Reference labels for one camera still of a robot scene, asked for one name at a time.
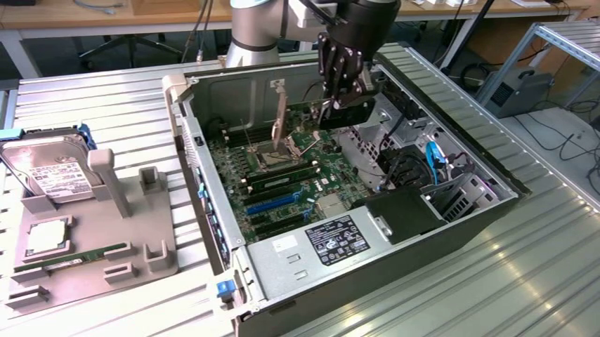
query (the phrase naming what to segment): robotic arm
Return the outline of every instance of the robotic arm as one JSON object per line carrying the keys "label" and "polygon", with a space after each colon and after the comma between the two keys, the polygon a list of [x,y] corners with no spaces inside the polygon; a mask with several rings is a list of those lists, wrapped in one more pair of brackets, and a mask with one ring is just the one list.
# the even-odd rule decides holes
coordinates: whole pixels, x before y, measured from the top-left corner
{"label": "robotic arm", "polygon": [[[368,69],[400,0],[231,0],[231,7],[227,67],[278,62],[278,38],[314,41],[318,37],[319,74],[328,98],[319,126],[339,128],[367,120],[378,92]],[[315,20],[303,20],[307,16]]]}

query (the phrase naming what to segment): motherboard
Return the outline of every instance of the motherboard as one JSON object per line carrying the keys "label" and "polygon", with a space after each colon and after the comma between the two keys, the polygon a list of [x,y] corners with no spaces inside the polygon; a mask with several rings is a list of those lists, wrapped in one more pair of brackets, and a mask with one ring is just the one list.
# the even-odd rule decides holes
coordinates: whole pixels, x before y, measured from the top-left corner
{"label": "motherboard", "polygon": [[208,141],[236,223],[248,243],[343,213],[371,192],[343,157],[339,130],[318,130],[288,106],[278,144],[269,128],[221,131]]}

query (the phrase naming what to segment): warning label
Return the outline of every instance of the warning label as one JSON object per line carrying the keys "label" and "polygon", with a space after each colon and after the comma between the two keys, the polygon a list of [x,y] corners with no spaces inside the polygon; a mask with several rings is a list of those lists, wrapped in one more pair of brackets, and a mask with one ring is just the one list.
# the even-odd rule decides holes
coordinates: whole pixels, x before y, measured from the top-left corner
{"label": "warning label", "polygon": [[30,177],[50,198],[92,190],[77,162],[29,168]]}
{"label": "warning label", "polygon": [[323,265],[332,265],[370,248],[350,216],[307,229],[306,235]]}

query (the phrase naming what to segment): metal shelf frame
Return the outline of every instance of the metal shelf frame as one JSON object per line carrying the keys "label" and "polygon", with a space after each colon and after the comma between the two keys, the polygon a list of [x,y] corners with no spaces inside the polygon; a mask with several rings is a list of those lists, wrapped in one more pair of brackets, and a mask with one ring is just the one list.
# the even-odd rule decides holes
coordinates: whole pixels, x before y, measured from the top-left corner
{"label": "metal shelf frame", "polygon": [[593,82],[597,77],[597,72],[600,72],[600,21],[537,22],[522,36],[499,71],[485,82],[483,87],[478,91],[475,99],[481,105],[485,106],[487,103],[503,77],[517,63],[518,57],[529,48],[531,40],[535,37],[542,38],[550,45],[559,48],[566,54],[573,56],[596,71],[596,74],[590,76],[592,80],[585,81],[581,87],[576,90],[569,102],[573,102],[586,86]]}

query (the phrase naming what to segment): power supply label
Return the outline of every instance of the power supply label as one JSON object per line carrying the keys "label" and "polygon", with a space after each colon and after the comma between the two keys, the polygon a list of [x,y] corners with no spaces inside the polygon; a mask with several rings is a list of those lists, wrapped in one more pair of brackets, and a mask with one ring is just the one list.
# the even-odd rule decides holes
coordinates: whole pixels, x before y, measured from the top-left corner
{"label": "power supply label", "polygon": [[371,248],[350,216],[318,225],[304,232],[323,265],[332,265]]}
{"label": "power supply label", "polygon": [[50,198],[66,197],[92,190],[77,162],[29,168],[29,174]]}

